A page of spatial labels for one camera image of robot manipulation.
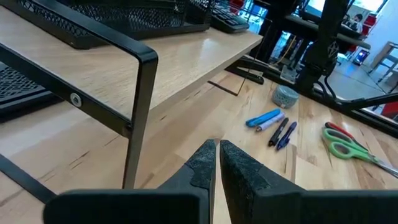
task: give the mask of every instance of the mesh desk organizer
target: mesh desk organizer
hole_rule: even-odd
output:
[[[206,0],[57,1],[137,40],[207,30],[214,5]],[[0,4],[76,49],[106,44],[32,0],[0,0]]]

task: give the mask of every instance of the black metal frame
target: black metal frame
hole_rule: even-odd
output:
[[[54,192],[2,154],[0,154],[0,171],[43,203],[49,202],[56,196]]]
[[[77,27],[86,30],[91,35],[114,45],[136,58],[139,62],[137,84],[134,96],[131,119],[126,118],[112,108],[102,104],[92,96],[87,95],[70,85],[58,76],[39,67],[34,62],[19,55],[12,49],[0,44],[0,61],[17,68],[27,77],[52,91],[64,100],[73,104],[70,95],[76,93],[81,98],[78,107],[107,127],[129,138],[126,163],[123,177],[123,188],[134,188],[134,181],[141,152],[142,139],[149,112],[150,99],[158,64],[158,56],[154,50],[143,43],[117,32],[89,17],[86,17],[69,7],[52,0],[32,0],[34,4],[59,15]]]

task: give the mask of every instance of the blue marker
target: blue marker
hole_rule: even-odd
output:
[[[276,147],[276,150],[281,150],[282,148],[284,148],[285,146],[287,146],[287,144],[290,141],[290,135],[292,134],[292,132],[294,131],[294,129],[297,126],[297,122],[294,121],[290,127],[288,128],[288,130],[286,131],[286,133],[284,134],[284,136],[280,139],[280,141],[278,142],[278,145]]]
[[[272,110],[270,112],[267,112],[263,115],[258,116],[257,118],[252,118],[252,119],[246,121],[246,125],[250,128],[259,126],[260,124],[268,121],[269,119],[277,116],[278,114],[280,114],[280,109]]]

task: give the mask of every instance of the red scissors handle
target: red scissors handle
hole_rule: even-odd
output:
[[[347,132],[346,130],[344,130],[343,128],[341,128],[341,127],[339,127],[339,126],[333,124],[332,122],[326,122],[326,123],[325,123],[325,127],[334,129],[334,130],[336,130],[336,131],[339,131],[339,132],[341,132],[341,133],[347,135],[347,136],[350,137],[351,139],[354,139],[354,136],[352,136],[350,133],[348,133],[348,132]]]

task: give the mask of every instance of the scissors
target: scissors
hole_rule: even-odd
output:
[[[347,132],[347,131],[344,130],[343,128],[341,128],[341,127],[339,127],[339,126],[333,124],[332,122],[326,122],[326,123],[325,123],[325,127],[326,127],[326,128],[334,129],[334,130],[336,130],[336,131],[339,131],[339,132],[341,132],[341,133],[347,135],[347,136],[348,136],[349,138],[351,138],[357,145],[361,146],[361,147],[362,147],[363,149],[365,149],[366,151],[368,150],[368,149],[366,149],[363,145],[361,145],[359,142],[357,142],[357,141],[355,140],[354,136],[352,136],[349,132]]]
[[[329,151],[337,158],[361,159],[381,167],[394,177],[398,178],[398,169],[370,154],[368,150],[355,143],[349,136],[342,132],[331,128],[323,128],[322,139],[326,142]]]

